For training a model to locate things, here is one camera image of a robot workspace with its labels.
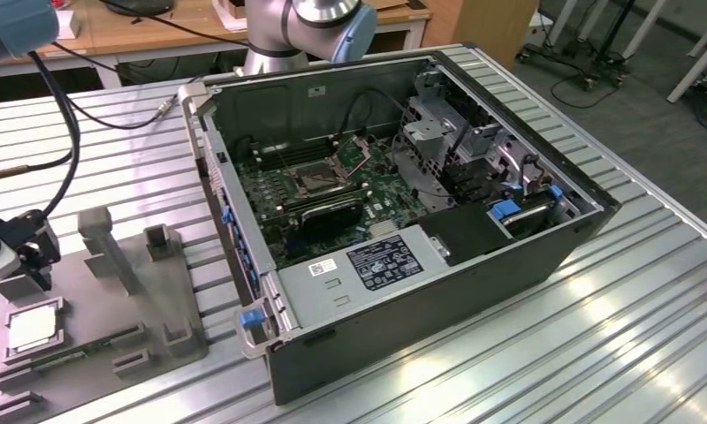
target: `blue rubber cover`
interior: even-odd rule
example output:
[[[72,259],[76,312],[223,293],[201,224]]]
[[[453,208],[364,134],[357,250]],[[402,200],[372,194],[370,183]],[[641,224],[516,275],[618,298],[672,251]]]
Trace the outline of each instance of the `blue rubber cover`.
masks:
[[[342,42],[333,55],[331,62],[341,64],[360,60],[368,54],[369,46],[376,38],[378,29],[378,11],[369,5],[360,7],[357,16],[349,21]]]
[[[59,30],[50,0],[0,0],[0,40],[14,57],[54,42]]]

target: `barcode sticker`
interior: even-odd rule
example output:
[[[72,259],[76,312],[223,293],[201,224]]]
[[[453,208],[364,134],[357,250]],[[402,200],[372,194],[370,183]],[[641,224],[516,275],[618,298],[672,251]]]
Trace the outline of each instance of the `barcode sticker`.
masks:
[[[331,258],[326,259],[323,262],[313,263],[309,266],[309,272],[311,272],[311,276],[322,276],[326,272],[334,271],[338,268],[339,266]]]

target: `desk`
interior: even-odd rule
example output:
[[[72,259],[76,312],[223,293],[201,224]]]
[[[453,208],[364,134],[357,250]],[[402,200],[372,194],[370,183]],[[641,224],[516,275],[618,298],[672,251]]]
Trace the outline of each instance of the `desk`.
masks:
[[[133,24],[134,18],[115,14],[97,0],[76,0],[72,9],[80,13],[82,34],[78,39],[60,40],[59,43],[107,66],[115,67],[138,60],[243,49],[242,46],[189,34],[151,19]],[[406,32],[404,49],[416,49],[422,44],[430,16],[430,10],[413,10],[409,6],[389,8],[380,12],[378,33]],[[177,9],[163,17],[202,33],[230,40],[247,39],[247,31],[231,33],[223,27],[211,0],[177,0]],[[47,65],[54,71],[92,66],[52,46],[39,51],[44,57],[52,59],[47,61]],[[106,88],[122,87],[117,73],[94,67]],[[26,58],[0,64],[0,77],[32,72],[36,72],[36,67]]]
[[[444,52],[624,204],[598,237],[520,296],[275,406],[266,362],[241,353],[238,293],[181,109],[133,131],[79,117],[83,162],[52,218],[63,252],[84,248],[74,221],[84,208],[110,205],[118,238],[173,225],[210,353],[48,422],[707,421],[707,225],[488,55],[461,45]],[[150,117],[185,82],[72,97],[126,125]],[[62,155],[66,135],[51,98],[2,103],[0,169]],[[32,175],[31,205],[15,194],[27,178],[0,181],[0,216],[44,206],[64,175],[66,167]]]

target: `aluminum extrusion table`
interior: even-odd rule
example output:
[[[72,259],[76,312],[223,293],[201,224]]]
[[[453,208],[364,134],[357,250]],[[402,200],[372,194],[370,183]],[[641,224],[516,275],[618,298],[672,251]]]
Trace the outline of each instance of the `aluminum extrusion table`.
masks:
[[[601,236],[548,282],[275,406],[265,361],[241,353],[238,294],[179,110],[135,131],[83,119],[79,176],[52,221],[63,251],[83,247],[72,214],[94,205],[110,205],[118,237],[155,223],[175,226],[210,354],[48,422],[707,421],[707,226],[480,51],[445,52],[624,203]],[[126,124],[177,89],[171,81],[75,99]],[[0,168],[43,162],[67,147],[48,98],[0,104]],[[64,173],[0,182],[0,216],[44,205]]]

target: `gray carpet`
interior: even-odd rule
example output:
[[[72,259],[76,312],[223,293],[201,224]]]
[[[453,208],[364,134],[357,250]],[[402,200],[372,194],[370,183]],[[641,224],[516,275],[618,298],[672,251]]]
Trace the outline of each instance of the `gray carpet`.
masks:
[[[542,9],[558,15],[565,0],[545,0]],[[590,1],[581,0],[570,25],[577,25]],[[604,38],[620,6],[610,4],[596,28],[593,41]],[[614,43],[622,51],[643,24],[633,13]],[[562,47],[565,37],[557,47]],[[693,66],[687,53],[693,42],[661,26],[653,29],[631,61],[632,76],[622,89],[598,106],[574,109],[552,97],[552,85],[574,70],[542,57],[517,64],[514,74],[556,104],[594,137],[657,184],[657,186],[707,223],[707,130],[697,123],[692,102],[677,104],[665,98]],[[573,83],[562,84],[557,94],[568,102],[588,104],[613,90],[602,84],[584,92]]]

